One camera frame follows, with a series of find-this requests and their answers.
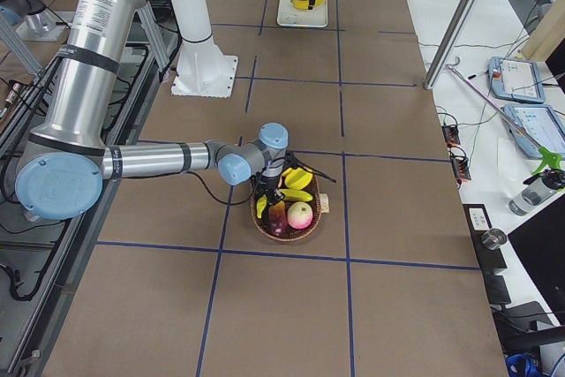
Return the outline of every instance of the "wicker basket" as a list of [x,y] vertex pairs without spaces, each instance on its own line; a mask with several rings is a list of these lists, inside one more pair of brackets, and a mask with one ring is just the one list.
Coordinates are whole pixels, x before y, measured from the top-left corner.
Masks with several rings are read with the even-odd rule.
[[250,202],[251,217],[253,219],[253,222],[255,223],[255,227],[257,227],[257,229],[268,238],[271,238],[280,243],[295,242],[302,238],[306,238],[310,234],[312,234],[312,232],[320,222],[320,218],[321,218],[320,191],[318,190],[318,181],[316,180],[316,176],[313,176],[310,184],[307,185],[302,190],[304,190],[305,192],[309,192],[313,196],[313,199],[307,202],[308,205],[312,207],[312,212],[313,212],[312,223],[307,228],[302,230],[294,230],[289,226],[287,230],[284,232],[284,234],[282,234],[281,236],[273,236],[268,232],[267,210],[265,209],[265,211],[263,212],[262,218],[257,218],[257,209],[255,207],[255,202],[257,200],[255,199],[254,196],[252,196]]

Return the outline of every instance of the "tablet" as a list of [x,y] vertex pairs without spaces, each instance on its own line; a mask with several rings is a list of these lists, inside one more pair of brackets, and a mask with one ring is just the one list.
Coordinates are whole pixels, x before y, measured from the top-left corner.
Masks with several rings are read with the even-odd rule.
[[[540,145],[551,152],[565,155],[565,126],[549,105],[506,105],[504,112],[519,123]],[[541,158],[541,154],[530,141],[513,128],[510,133],[514,136],[516,144],[531,159]]]
[[493,57],[488,64],[488,77],[498,99],[520,103],[546,101],[535,62]]

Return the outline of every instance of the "metal cup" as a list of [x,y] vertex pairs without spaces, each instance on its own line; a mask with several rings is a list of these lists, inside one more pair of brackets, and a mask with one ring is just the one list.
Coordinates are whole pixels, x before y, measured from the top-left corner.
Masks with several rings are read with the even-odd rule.
[[508,242],[509,237],[506,233],[499,229],[490,229],[486,231],[480,238],[481,243],[486,249],[490,249],[491,251],[495,249],[500,249],[501,245],[504,245]]

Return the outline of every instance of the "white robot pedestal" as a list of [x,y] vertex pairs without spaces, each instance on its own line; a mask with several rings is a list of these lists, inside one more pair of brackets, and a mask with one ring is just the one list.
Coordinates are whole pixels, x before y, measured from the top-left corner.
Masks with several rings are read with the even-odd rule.
[[183,37],[172,94],[230,97],[237,57],[215,45],[206,0],[171,1]]

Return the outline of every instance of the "table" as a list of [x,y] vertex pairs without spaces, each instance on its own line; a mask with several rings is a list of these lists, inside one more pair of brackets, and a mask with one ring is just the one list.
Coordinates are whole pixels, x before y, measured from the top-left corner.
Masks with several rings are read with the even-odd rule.
[[[458,1],[408,0],[416,34],[419,42],[422,43],[420,45],[422,57],[426,62],[432,61],[437,48],[425,45],[440,43]],[[479,0],[457,41],[457,45],[470,44],[477,47],[455,48],[449,62],[455,62],[455,57],[459,56],[461,64],[458,65],[458,69],[463,75],[480,74],[486,70],[491,57],[504,57],[515,46],[519,48],[526,40],[522,37],[526,35],[508,0]],[[519,40],[516,45],[492,48],[516,40]],[[542,79],[551,77],[545,64],[539,64],[539,69]],[[473,81],[483,93],[488,92],[486,75],[479,75]],[[433,96],[436,105],[456,116],[460,123],[478,123],[481,117],[485,120],[493,114],[493,111],[487,107],[482,116],[484,101],[448,72],[438,79],[433,88]],[[546,87],[546,98],[546,103],[557,110],[565,110],[565,96],[559,88]],[[508,103],[495,101],[499,105]],[[472,150],[475,129],[476,126],[461,127],[462,147],[468,154]],[[508,208],[509,200],[524,188],[522,182],[538,164],[537,161],[525,159],[515,148],[515,143],[502,119],[495,117],[480,126],[475,153],[471,160],[472,181],[461,187],[459,191],[461,200],[463,203],[485,204],[493,226],[508,234],[541,210],[538,208],[530,215],[521,217],[511,213]],[[559,196],[554,196],[545,206]],[[505,244],[501,250],[508,265],[508,270],[502,275],[512,298],[510,306],[535,300],[549,311],[545,300],[531,282],[512,246]],[[554,317],[550,319],[554,324],[559,324]]]
[[171,79],[140,142],[280,122],[338,178],[320,181],[330,214],[278,245],[189,176],[124,181],[45,377],[507,374],[406,0],[329,2],[312,30],[278,27],[278,0],[208,0],[233,94],[174,97]]

